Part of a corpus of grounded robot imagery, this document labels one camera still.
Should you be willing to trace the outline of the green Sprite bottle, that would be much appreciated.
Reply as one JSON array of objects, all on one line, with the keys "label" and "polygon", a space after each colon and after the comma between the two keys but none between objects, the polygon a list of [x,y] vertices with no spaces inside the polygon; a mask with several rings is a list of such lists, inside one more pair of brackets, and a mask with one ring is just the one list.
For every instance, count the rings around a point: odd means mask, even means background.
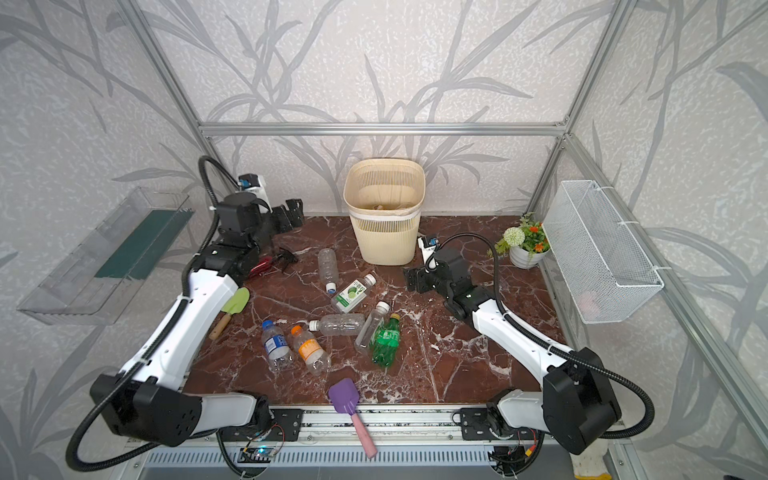
[{"label": "green Sprite bottle", "polygon": [[371,357],[380,367],[388,368],[394,363],[400,344],[400,320],[398,314],[392,314],[374,333],[370,344]]}]

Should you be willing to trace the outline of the blue cap water bottle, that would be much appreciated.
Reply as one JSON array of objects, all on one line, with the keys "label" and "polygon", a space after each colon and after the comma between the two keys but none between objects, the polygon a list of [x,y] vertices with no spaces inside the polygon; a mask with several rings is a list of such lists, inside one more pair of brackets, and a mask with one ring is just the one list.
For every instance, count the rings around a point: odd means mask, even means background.
[{"label": "blue cap water bottle", "polygon": [[273,372],[289,368],[294,361],[294,355],[283,330],[271,320],[264,321],[261,329],[261,343],[266,350],[269,368]]}]

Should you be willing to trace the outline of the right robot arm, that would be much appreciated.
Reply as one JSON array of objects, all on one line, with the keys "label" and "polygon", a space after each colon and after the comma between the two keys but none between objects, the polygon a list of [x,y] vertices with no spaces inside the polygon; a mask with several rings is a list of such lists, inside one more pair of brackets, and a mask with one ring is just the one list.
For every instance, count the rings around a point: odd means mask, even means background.
[{"label": "right robot arm", "polygon": [[461,254],[418,240],[424,265],[404,271],[407,289],[437,292],[456,319],[473,327],[517,359],[538,392],[509,389],[487,403],[488,429],[500,438],[515,429],[538,430],[572,454],[580,454],[621,418],[610,380],[555,354],[563,345],[538,332],[516,314],[505,319],[497,296],[475,285]]}]

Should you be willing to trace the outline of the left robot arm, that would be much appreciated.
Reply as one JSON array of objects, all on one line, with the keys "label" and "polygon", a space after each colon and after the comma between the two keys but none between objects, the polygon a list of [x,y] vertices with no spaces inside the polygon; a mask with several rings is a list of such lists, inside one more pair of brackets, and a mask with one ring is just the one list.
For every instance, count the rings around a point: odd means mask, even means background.
[{"label": "left robot arm", "polygon": [[115,375],[90,389],[116,435],[177,446],[196,434],[252,425],[265,402],[247,393],[191,395],[183,391],[193,360],[225,304],[233,299],[275,235],[300,227],[303,202],[271,207],[250,191],[227,196],[215,208],[218,237],[183,273],[182,293],[155,332]]}]

